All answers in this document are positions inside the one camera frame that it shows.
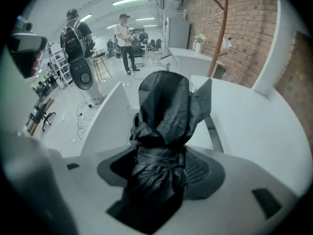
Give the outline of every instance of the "backpack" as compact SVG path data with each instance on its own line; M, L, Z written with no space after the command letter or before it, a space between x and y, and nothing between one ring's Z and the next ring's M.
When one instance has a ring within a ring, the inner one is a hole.
M73 27L65 26L62 30L64 56L70 62L84 58L87 50L86 40L78 28L80 23L76 21Z

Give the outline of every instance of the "flower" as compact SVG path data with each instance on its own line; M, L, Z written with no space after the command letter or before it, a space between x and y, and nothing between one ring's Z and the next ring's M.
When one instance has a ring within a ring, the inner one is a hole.
M206 40L206 37L203 34L196 36L196 41L198 43L203 43Z

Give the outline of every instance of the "black cap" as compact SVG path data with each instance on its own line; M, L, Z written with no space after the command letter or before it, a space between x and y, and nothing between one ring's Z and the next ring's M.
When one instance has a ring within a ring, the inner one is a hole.
M121 14L121 15L119 15L119 18L121 19L121 18L130 18L131 16L128 16L128 15L126 15L126 14Z
M67 20L73 19L78 17L77 9L71 9L67 12Z

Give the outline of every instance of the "man in white shirt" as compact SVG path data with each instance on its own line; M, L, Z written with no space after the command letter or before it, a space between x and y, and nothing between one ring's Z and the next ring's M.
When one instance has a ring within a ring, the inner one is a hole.
M122 14L119 16L119 23L114 26L114 33L117 37L118 46L123 53L123 63L125 71L128 75L131 75L131 71L128 67L127 53L129 54L133 71L140 71L140 69L138 69L135 65L133 47L131 43L131 41L133 41L134 39L131 38L128 25L126 24L129 17L130 16L127 16L126 14Z

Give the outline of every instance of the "brick wall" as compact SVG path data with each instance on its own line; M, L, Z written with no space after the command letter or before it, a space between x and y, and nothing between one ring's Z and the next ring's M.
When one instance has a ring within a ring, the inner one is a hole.
M202 46L212 56L222 21L222 11L213 0L186 0L183 7L191 23L188 48L202 33ZM266 61L273 40L277 17L277 0L229 0L225 36L231 37L229 54L219 57L226 72L222 79L252 87Z
M313 40L297 32L290 58L276 85L297 115L313 151Z

